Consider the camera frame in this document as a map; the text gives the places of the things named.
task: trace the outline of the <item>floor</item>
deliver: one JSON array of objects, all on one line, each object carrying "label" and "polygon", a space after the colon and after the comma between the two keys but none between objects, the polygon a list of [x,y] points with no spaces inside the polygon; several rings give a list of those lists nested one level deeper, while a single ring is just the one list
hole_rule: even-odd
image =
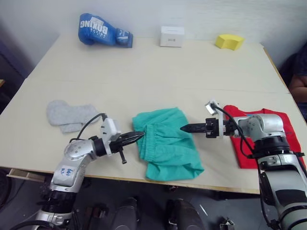
[{"label": "floor", "polygon": [[[10,197],[14,196],[20,184],[20,179],[12,180]],[[206,230],[219,230],[218,221],[221,217],[229,217],[235,223],[236,230],[268,230],[263,219],[260,200],[254,198],[237,198],[216,200],[216,193],[210,190],[179,187],[176,191],[167,191],[167,186],[160,184],[147,184],[125,182],[107,179],[92,178],[86,180],[87,187],[83,187],[75,203],[82,222],[86,207],[95,203],[105,203],[109,214],[100,219],[99,228],[90,230],[107,230],[116,208],[121,201],[129,196],[138,196],[142,211],[140,230],[163,230],[163,214],[168,199],[183,198],[197,209]],[[9,230],[17,223],[33,219],[40,206],[40,193],[46,187],[42,183],[26,181],[16,198],[5,208],[0,210],[0,230]],[[203,206],[208,216],[200,208]],[[274,207],[266,206],[270,219],[276,217]]]}]

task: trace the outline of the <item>boxing glove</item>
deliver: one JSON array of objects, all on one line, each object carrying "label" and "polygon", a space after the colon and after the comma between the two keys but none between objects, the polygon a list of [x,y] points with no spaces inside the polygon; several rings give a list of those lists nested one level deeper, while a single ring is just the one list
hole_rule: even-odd
[{"label": "boxing glove", "polygon": [[131,48],[133,40],[132,33],[114,28],[101,17],[90,13],[80,15],[78,37],[86,45],[98,42],[125,48]]}]

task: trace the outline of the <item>gray sock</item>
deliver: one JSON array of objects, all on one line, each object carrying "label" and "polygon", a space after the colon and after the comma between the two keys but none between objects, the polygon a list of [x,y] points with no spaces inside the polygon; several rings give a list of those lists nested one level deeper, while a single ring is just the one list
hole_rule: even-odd
[{"label": "gray sock", "polygon": [[60,126],[62,133],[80,131],[82,126],[99,112],[91,104],[69,106],[65,101],[54,100],[47,106],[47,118],[52,126]]}]

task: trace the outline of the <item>yellow sponge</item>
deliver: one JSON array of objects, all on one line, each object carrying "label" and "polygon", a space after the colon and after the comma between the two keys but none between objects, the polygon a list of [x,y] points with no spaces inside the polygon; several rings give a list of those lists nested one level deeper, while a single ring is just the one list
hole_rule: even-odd
[{"label": "yellow sponge", "polygon": [[239,49],[244,41],[244,38],[232,35],[232,34],[221,34],[216,38],[215,45],[221,49],[228,48],[232,50]]}]

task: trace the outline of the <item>cable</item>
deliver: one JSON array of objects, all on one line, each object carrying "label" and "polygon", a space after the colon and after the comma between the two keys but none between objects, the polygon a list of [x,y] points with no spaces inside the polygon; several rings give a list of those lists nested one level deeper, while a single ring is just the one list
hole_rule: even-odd
[{"label": "cable", "polygon": [[74,230],[81,230],[80,221],[75,208],[72,209],[72,219],[73,219]]},{"label": "cable", "polygon": [[70,139],[69,143],[71,143],[73,140],[84,140],[84,139],[80,139],[80,138],[72,138],[72,139]]},{"label": "cable", "polygon": [[248,155],[246,155],[243,151],[243,138],[241,137],[240,139],[240,150],[241,150],[241,153],[245,156],[245,157],[248,157]]},{"label": "cable", "polygon": [[7,204],[9,204],[12,200],[14,200],[15,197],[18,195],[19,191],[21,190],[22,186],[24,185],[24,183],[25,183],[25,181],[23,181],[23,182],[20,184],[20,186],[19,186],[19,188],[17,189],[17,192],[15,193],[15,195],[14,195],[11,199],[9,199],[7,202],[5,202],[4,204],[0,205],[0,207],[3,207],[3,206],[5,206],[5,205],[7,205]]},{"label": "cable", "polygon": [[[258,170],[258,177],[259,177],[259,180],[260,180],[260,175],[261,175],[261,171],[260,171],[260,168],[259,168],[259,165],[257,164],[257,170]],[[267,223],[267,226],[271,226],[270,222],[269,222],[269,219],[265,213],[265,208],[264,208],[264,202],[263,202],[263,198],[262,198],[262,194],[261,194],[261,189],[260,189],[260,204],[261,204],[261,210],[262,210],[262,214],[263,214],[263,217],[265,219],[265,222]]]},{"label": "cable", "polygon": [[27,222],[23,222],[23,223],[15,225],[10,230],[18,230],[26,226],[40,226],[40,227],[45,227],[51,230],[61,230],[57,225],[44,221],[44,220],[30,220]]},{"label": "cable", "polygon": [[69,143],[71,143],[73,140],[84,140],[84,139],[80,139],[80,136],[81,136],[82,132],[85,130],[85,128],[86,128],[92,121],[94,121],[96,118],[98,118],[98,117],[100,117],[100,116],[102,117],[102,120],[104,120],[105,118],[107,118],[107,116],[106,116],[105,113],[97,114],[96,116],[94,116],[91,120],[89,120],[89,121],[82,127],[82,129],[80,130],[80,132],[79,132],[77,138],[72,138],[72,139],[70,139]]},{"label": "cable", "polygon": [[236,123],[236,121],[234,120],[234,118],[228,113],[226,112],[224,109],[221,109],[220,107],[216,106],[215,104],[211,104],[211,106],[217,110],[220,110],[222,113],[224,113],[225,115],[227,115],[229,117],[229,120],[231,120],[234,125],[236,126],[241,138],[244,140],[244,142],[246,143],[246,145],[248,146],[249,150],[251,151],[251,153],[253,153],[253,148],[250,146],[248,140],[246,140],[244,134],[243,134],[243,131],[241,129],[241,127]]},{"label": "cable", "polygon": [[80,136],[81,136],[82,132],[85,130],[85,128],[86,128],[92,121],[94,121],[96,118],[98,118],[98,117],[100,117],[100,116],[102,117],[103,120],[106,118],[106,114],[104,114],[104,113],[97,114],[96,116],[94,116],[91,120],[89,120],[89,121],[82,127],[82,129],[80,130],[80,132],[79,132],[79,134],[78,134],[78,136],[77,136],[77,139],[80,138]]}]

